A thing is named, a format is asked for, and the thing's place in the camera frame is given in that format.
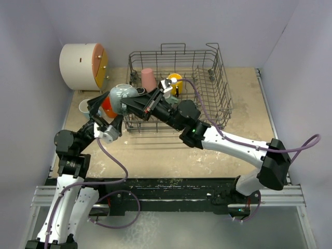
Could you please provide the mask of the orange ceramic mug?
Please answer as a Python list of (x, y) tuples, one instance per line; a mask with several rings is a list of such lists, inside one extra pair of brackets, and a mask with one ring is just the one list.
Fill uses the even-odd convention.
[(107, 115), (107, 117), (115, 118), (118, 116), (118, 114), (115, 113), (112, 109), (109, 97), (105, 98), (105, 100), (101, 104), (101, 107), (102, 107), (103, 111), (105, 112), (105, 114)]

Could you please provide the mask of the light blue ceramic mug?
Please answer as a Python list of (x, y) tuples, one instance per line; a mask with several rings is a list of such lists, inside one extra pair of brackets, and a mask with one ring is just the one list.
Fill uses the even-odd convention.
[(87, 120), (90, 119), (90, 112), (88, 110), (88, 101), (90, 99), (84, 99), (79, 103), (78, 109), (79, 111), (86, 117)]

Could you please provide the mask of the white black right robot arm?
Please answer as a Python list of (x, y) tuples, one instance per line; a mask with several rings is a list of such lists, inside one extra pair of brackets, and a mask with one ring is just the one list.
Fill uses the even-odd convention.
[(253, 165), (255, 170), (236, 178), (230, 194), (234, 202), (242, 203), (249, 195), (264, 187), (283, 189), (291, 159), (280, 140), (264, 142), (230, 133), (220, 134), (216, 127), (199, 119), (201, 112), (192, 100), (180, 101), (173, 107), (158, 89), (144, 95), (122, 98), (120, 103), (128, 113), (142, 120), (154, 116), (181, 131), (179, 138), (188, 147), (218, 151)]

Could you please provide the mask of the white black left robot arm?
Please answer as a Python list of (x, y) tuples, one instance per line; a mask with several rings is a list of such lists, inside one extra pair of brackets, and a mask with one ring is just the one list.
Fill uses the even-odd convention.
[(78, 130), (61, 130), (54, 137), (59, 168), (56, 191), (44, 224), (26, 248), (77, 248), (77, 237), (94, 203), (105, 201), (100, 181), (86, 182), (91, 156), (83, 151), (93, 142), (121, 137), (122, 116), (107, 122), (98, 115), (109, 92), (88, 101), (89, 120)]

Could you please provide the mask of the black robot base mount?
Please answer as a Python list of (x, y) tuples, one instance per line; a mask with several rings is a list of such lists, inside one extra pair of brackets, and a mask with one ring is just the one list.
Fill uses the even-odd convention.
[(212, 212), (217, 215), (246, 216), (232, 205), (253, 207), (262, 191), (248, 197), (235, 193), (234, 178), (130, 178), (117, 185), (95, 185), (101, 198), (98, 204), (110, 216), (126, 212)]

